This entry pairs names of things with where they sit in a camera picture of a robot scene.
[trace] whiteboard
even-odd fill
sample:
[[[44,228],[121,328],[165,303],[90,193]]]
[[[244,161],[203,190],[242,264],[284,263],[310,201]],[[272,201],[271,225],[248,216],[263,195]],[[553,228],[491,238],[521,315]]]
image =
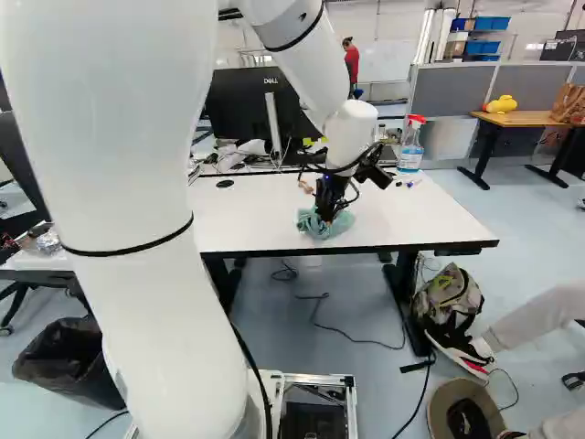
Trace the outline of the whiteboard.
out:
[[[416,55],[418,41],[378,40],[359,44],[358,82],[400,81],[409,78],[410,63]]]

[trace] person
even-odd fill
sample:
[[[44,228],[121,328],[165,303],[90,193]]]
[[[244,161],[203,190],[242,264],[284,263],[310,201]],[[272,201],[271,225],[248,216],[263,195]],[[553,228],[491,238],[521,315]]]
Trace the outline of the person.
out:
[[[489,327],[480,337],[442,340],[440,350],[473,375],[487,380],[486,366],[495,355],[585,319],[585,282],[556,286],[530,300]],[[524,434],[504,432],[498,439],[577,439],[585,437],[585,407],[545,420]]]
[[[349,96],[348,97],[355,97],[354,93],[356,91],[357,86],[357,73],[359,72],[359,51],[357,47],[354,46],[352,42],[354,40],[353,37],[346,37],[343,40],[342,46],[346,51],[346,65],[347,71],[349,72]]]

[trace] person's leg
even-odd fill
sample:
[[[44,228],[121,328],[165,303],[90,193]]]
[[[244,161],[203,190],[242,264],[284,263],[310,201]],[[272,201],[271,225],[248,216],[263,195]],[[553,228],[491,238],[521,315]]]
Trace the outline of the person's leg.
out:
[[[560,285],[535,297],[501,318],[481,337],[451,337],[425,330],[443,354],[480,380],[489,380],[487,367],[495,353],[543,336],[572,320],[585,317],[585,281]]]
[[[347,99],[353,99],[354,98],[354,92],[356,91],[356,85],[355,83],[350,83],[349,84],[349,94],[347,95]]]
[[[493,352],[512,349],[585,317],[585,281],[556,286],[501,318],[484,334]]]
[[[585,435],[585,407],[545,420],[529,439],[581,439]]]

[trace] sneaker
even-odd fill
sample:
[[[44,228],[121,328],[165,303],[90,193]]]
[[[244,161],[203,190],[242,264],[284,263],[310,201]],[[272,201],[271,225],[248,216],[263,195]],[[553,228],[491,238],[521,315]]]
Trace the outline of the sneaker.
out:
[[[440,327],[428,327],[425,334],[431,343],[449,359],[482,381],[489,381],[487,366],[495,362],[494,353],[483,338],[472,340],[471,336],[458,333],[452,335]]]
[[[516,439],[516,438],[522,438],[522,437],[527,437],[526,433],[520,433],[520,432],[503,432],[500,433],[497,436],[497,439]]]

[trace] red shirt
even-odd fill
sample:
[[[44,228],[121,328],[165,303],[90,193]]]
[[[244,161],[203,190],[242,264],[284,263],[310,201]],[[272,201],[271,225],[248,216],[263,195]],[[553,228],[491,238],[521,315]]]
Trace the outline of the red shirt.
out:
[[[359,71],[359,52],[355,46],[347,49],[346,63],[349,64],[351,71],[349,81],[352,84],[355,84],[357,82],[357,73]]]

